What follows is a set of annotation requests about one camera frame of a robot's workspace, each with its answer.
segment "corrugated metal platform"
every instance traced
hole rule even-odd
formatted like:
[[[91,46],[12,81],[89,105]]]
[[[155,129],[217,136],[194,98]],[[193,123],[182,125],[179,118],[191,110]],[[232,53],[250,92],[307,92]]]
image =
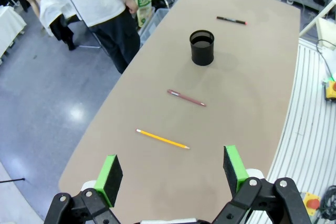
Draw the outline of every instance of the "corrugated metal platform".
[[[299,39],[295,79],[279,146],[267,180],[292,178],[299,191],[322,196],[336,184],[336,103],[324,99],[323,60],[315,44]],[[250,223],[271,223],[256,212]]]

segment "black cup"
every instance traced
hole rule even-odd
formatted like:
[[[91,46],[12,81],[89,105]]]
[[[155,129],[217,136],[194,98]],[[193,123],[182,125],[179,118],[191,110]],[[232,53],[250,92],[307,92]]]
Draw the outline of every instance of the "black cup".
[[[192,60],[199,66],[207,66],[214,60],[215,37],[206,30],[195,31],[190,35]]]

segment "black marker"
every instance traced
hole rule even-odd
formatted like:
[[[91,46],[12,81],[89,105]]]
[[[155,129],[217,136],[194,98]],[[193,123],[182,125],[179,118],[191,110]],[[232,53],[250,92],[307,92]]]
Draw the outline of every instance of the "black marker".
[[[240,21],[240,20],[236,20],[236,19],[232,19],[232,18],[217,17],[217,19],[221,19],[221,20],[226,20],[226,21],[230,21],[230,22],[234,22],[234,23],[239,23],[239,24],[247,25],[247,22],[245,22],[245,21]]]

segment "green block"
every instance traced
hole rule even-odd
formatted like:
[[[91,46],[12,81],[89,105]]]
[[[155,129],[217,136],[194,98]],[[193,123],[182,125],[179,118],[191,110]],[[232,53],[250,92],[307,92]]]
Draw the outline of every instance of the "green block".
[[[249,177],[235,145],[224,146],[223,168],[231,194],[234,196]]]
[[[116,155],[107,156],[100,171],[95,190],[106,200],[109,207],[114,207],[122,179],[122,170]]]

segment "yellow pencil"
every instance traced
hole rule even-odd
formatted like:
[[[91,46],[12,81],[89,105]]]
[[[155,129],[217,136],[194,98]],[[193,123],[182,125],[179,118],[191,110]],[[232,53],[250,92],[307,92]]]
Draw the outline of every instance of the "yellow pencil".
[[[170,141],[170,140],[168,140],[168,139],[165,139],[165,138],[163,138],[163,137],[155,136],[155,135],[153,135],[153,134],[151,134],[151,133],[148,133],[148,132],[146,132],[146,131],[142,131],[142,130],[139,130],[139,129],[137,129],[136,131],[137,131],[137,132],[140,132],[141,134],[144,134],[144,135],[146,135],[146,136],[153,137],[153,138],[155,138],[155,139],[157,139],[157,140],[161,140],[161,141],[164,141],[164,142],[166,142],[166,143],[169,143],[169,144],[172,144],[172,145],[181,147],[181,148],[190,149],[188,146],[185,146],[185,145],[183,145],[183,144],[179,144],[179,143],[175,143],[175,142]]]

